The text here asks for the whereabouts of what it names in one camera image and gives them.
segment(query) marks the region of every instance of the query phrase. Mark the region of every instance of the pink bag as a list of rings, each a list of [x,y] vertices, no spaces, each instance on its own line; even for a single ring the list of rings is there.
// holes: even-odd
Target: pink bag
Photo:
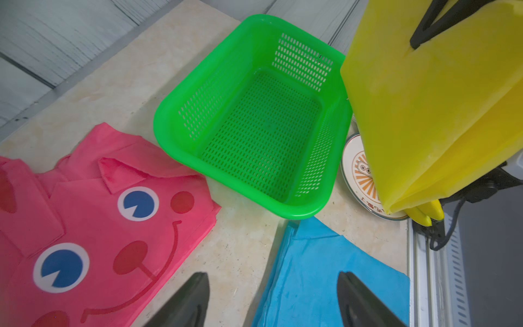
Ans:
[[[202,175],[106,123],[43,174],[0,157],[0,325],[129,326],[219,210]]]

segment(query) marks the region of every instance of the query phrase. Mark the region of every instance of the yellow bag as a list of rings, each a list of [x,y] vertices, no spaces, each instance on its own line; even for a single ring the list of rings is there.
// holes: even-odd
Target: yellow bag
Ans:
[[[370,0],[341,74],[386,212],[448,197],[523,148],[523,1],[422,43],[430,0]]]

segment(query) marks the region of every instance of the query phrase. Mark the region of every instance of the white plate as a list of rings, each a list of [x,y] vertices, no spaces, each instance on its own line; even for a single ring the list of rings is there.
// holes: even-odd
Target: white plate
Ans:
[[[342,173],[354,197],[370,212],[389,220],[404,220],[408,218],[403,211],[387,215],[385,210],[383,210],[374,180],[372,179],[372,172],[365,157],[360,134],[354,134],[345,143],[342,156]]]

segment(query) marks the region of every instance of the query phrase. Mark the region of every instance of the marble countertop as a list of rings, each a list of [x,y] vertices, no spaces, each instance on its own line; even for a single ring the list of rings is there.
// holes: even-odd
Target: marble countertop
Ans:
[[[157,106],[238,24],[200,1],[185,0],[0,143],[0,155],[44,172],[102,122],[157,144]],[[223,207],[216,226],[133,327],[142,326],[197,271],[207,272],[211,285],[205,326],[250,326],[286,221],[210,178],[208,183]],[[368,254],[407,272],[406,221],[372,215],[339,171],[328,204],[316,216]]]

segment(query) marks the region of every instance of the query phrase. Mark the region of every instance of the cartoon eye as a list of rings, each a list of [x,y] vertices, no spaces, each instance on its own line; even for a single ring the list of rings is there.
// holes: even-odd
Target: cartoon eye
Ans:
[[[132,221],[144,221],[156,214],[160,200],[148,187],[137,186],[125,190],[118,198],[118,210]]]
[[[89,255],[74,243],[60,243],[40,254],[33,269],[33,281],[41,290],[63,293],[75,288],[87,275]]]

